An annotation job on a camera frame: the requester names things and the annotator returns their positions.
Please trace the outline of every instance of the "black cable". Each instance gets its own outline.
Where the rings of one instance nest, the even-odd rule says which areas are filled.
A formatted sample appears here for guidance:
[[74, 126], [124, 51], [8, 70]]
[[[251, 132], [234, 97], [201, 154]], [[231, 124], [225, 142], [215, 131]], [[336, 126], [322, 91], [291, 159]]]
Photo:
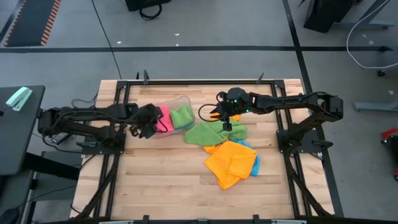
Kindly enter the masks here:
[[149, 21], [149, 20], [153, 20], [153, 19], [155, 19], [156, 17], [158, 17], [159, 15], [160, 15], [160, 13], [162, 13], [162, 5], [161, 4], [159, 4], [159, 5], [157, 5], [158, 7], [159, 7], [159, 10], [157, 11], [157, 13], [155, 14], [155, 15], [153, 15], [153, 16], [148, 16], [147, 14], [144, 14], [143, 13], [143, 9], [140, 9], [139, 10], [139, 15], [141, 16], [141, 18], [143, 19], [143, 20], [146, 20], [146, 21]]
[[87, 162], [90, 161], [94, 157], [95, 157], [95, 154], [92, 155], [90, 158], [88, 158], [83, 164], [75, 164], [75, 165], [72, 165], [72, 166], [80, 166], [80, 170], [82, 170], [82, 168], [87, 164]]
[[114, 56], [114, 52], [113, 52], [113, 48], [112, 48], [111, 42], [109, 41], [108, 36], [106, 35], [104, 26], [102, 25], [102, 22], [101, 22], [101, 19], [100, 19], [100, 15], [98, 15], [97, 8], [95, 7], [94, 0], [91, 0], [91, 2], [93, 3], [93, 7], [94, 7], [94, 10], [95, 10], [95, 14], [97, 15], [97, 18], [98, 18], [99, 24], [101, 25], [102, 31], [104, 32], [106, 41], [108, 41], [109, 48], [111, 49], [114, 63], [116, 64], [116, 68], [118, 69], [119, 78], [122, 80], [122, 75], [121, 75], [121, 73], [120, 73], [120, 69], [119, 69], [118, 62], [116, 61], [116, 57]]
[[38, 136], [37, 134], [35, 134], [35, 133], [32, 133], [32, 135], [33, 136], [36, 136], [36, 137], [38, 137], [38, 138], [40, 138], [40, 139], [42, 139], [42, 137], [41, 136]]
[[216, 100], [217, 100], [217, 102], [219, 102], [219, 103], [221, 103], [221, 101], [218, 99], [218, 97], [221, 95], [220, 93], [222, 93], [222, 92], [219, 92], [219, 93], [217, 93], [217, 95], [216, 95]]
[[219, 121], [220, 119], [216, 119], [216, 120], [213, 120], [213, 121], [206, 120], [206, 119], [204, 119], [204, 118], [202, 118], [202, 117], [200, 116], [200, 110], [201, 110], [202, 108], [204, 108], [205, 106], [217, 106], [217, 105], [214, 105], [214, 104], [211, 104], [211, 103], [207, 103], [207, 104], [205, 104], [205, 105], [202, 105], [202, 106], [199, 108], [199, 110], [198, 110], [199, 118], [202, 119], [202, 120], [204, 120], [204, 121], [207, 121], [207, 122], [216, 122], [216, 121]]
[[164, 123], [163, 123], [160, 119], [157, 119], [157, 121], [158, 121], [158, 122], [163, 126], [163, 128], [166, 130], [166, 131], [158, 131], [158, 130], [156, 130], [157, 133], [166, 133], [166, 132], [169, 131], [169, 129], [167, 129], [166, 125], [164, 125]]
[[78, 210], [76, 210], [75, 208], [73, 208], [73, 205], [72, 205], [73, 203], [71, 203], [70, 204], [70, 208], [73, 210], [73, 211], [75, 211], [77, 214], [80, 214], [81, 212], [79, 212]]
[[45, 136], [42, 137], [43, 143], [48, 145], [48, 146], [50, 146], [50, 147], [53, 147], [57, 151], [81, 154], [81, 151], [68, 151], [68, 150], [59, 149], [57, 146], [54, 146], [54, 145], [51, 145], [50, 143], [48, 143], [44, 138], [45, 138]]
[[94, 96], [90, 101], [86, 101], [86, 100], [82, 100], [82, 99], [73, 99], [70, 103], [72, 104], [73, 107], [77, 107], [77, 106], [75, 105], [75, 101], [80, 101], [80, 102], [84, 102], [84, 103], [91, 103], [91, 102], [94, 102], [94, 105], [95, 105], [97, 96], [98, 96], [98, 91], [97, 91], [97, 93], [95, 94], [95, 96]]
[[42, 194], [42, 195], [39, 195], [39, 196], [37, 196], [37, 197], [34, 197], [34, 198], [30, 199], [30, 200], [28, 200], [28, 201], [26, 201], [26, 202], [24, 202], [24, 203], [18, 205], [18, 207], [16, 207], [16, 208], [19, 208], [19, 207], [25, 205], [26, 203], [29, 203], [29, 202], [31, 202], [31, 201], [33, 201], [33, 200], [35, 200], [35, 199], [38, 199], [39, 197], [43, 197], [43, 196], [45, 196], [45, 195], [48, 195], [48, 194], [51, 194], [51, 193], [54, 193], [54, 192], [57, 192], [57, 191], [66, 190], [66, 189], [69, 189], [69, 188], [71, 188], [71, 187], [76, 187], [76, 185], [71, 185], [71, 186], [69, 186], [69, 187], [64, 187], [64, 188], [61, 188], [61, 189], [52, 190], [52, 191], [50, 191], [50, 192], [47, 192], [47, 193], [45, 193], [45, 194]]

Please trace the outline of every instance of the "green object on desk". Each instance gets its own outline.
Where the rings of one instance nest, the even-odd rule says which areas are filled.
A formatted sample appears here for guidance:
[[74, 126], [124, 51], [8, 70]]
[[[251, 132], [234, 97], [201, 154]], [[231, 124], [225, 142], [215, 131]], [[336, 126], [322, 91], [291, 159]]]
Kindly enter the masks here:
[[32, 90], [23, 86], [7, 100], [6, 104], [11, 106], [14, 111], [20, 111], [31, 94]]
[[187, 144], [199, 146], [215, 146], [228, 139], [243, 140], [248, 135], [248, 127], [238, 121], [229, 121], [232, 131], [224, 131], [223, 122], [202, 122], [189, 129], [184, 135]]
[[193, 123], [193, 114], [190, 106], [182, 106], [170, 111], [174, 129], [184, 128]]

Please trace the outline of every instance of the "desk leg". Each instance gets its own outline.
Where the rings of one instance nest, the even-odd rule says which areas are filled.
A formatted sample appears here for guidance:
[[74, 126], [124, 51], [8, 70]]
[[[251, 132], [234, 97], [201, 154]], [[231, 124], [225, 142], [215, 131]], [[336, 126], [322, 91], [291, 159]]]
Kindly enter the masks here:
[[78, 180], [80, 172], [76, 167], [55, 162], [29, 152], [25, 155], [24, 168], [71, 180]]

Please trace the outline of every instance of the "white cord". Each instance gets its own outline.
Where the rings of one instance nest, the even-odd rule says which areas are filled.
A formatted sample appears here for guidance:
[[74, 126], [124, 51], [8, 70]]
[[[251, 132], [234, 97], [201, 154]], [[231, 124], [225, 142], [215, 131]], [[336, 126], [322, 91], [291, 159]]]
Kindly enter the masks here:
[[359, 22], [357, 22], [357, 23], [354, 25], [354, 27], [351, 29], [351, 31], [349, 32], [349, 34], [348, 34], [348, 37], [347, 37], [347, 44], [346, 44], [346, 46], [347, 46], [347, 52], [348, 52], [349, 56], [351, 56], [351, 58], [353, 58], [353, 60], [354, 60], [359, 66], [361, 66], [361, 67], [363, 67], [363, 68], [368, 68], [368, 69], [386, 69], [386, 68], [391, 68], [391, 67], [394, 67], [394, 66], [398, 65], [398, 63], [395, 63], [395, 64], [388, 65], [388, 66], [384, 66], [384, 67], [367, 67], [367, 66], [364, 66], [364, 65], [360, 64], [360, 63], [354, 58], [354, 56], [351, 54], [351, 52], [348, 50], [349, 37], [351, 36], [351, 33], [354, 31], [355, 27], [358, 26], [362, 21], [364, 21], [365, 19], [367, 19], [369, 16], [371, 16], [371, 15], [373, 15], [375, 12], [377, 12], [377, 10], [379, 10], [381, 7], [383, 7], [383, 6], [384, 6], [385, 4], [387, 4], [388, 2], [389, 2], [389, 0], [386, 0], [386, 1], [385, 1], [383, 4], [381, 4], [375, 11], [369, 13], [369, 15], [367, 15], [365, 18], [363, 18], [363, 19], [361, 19]]

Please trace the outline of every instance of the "black desk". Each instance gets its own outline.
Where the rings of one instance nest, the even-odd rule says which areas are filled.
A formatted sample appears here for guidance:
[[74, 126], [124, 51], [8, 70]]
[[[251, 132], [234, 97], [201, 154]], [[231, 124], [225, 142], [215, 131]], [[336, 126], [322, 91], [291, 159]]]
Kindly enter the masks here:
[[6, 106], [6, 101], [20, 86], [0, 88], [1, 108], [5, 110], [0, 117], [0, 175], [15, 175], [24, 168], [77, 180], [79, 169], [27, 152], [45, 90], [44, 86], [27, 87], [33, 92], [19, 112]]
[[[19, 112], [13, 111], [6, 101], [20, 88], [0, 88], [0, 177], [5, 184], [0, 192], [0, 215], [9, 208], [26, 202], [34, 171], [77, 180], [79, 169], [27, 152], [30, 137], [40, 114], [44, 86], [27, 86], [33, 92]], [[21, 222], [25, 206], [19, 208]]]
[[27, 86], [33, 90], [20, 112], [13, 111], [6, 101], [20, 87], [0, 88], [0, 175], [14, 175], [21, 171], [30, 136], [40, 112], [44, 86]]

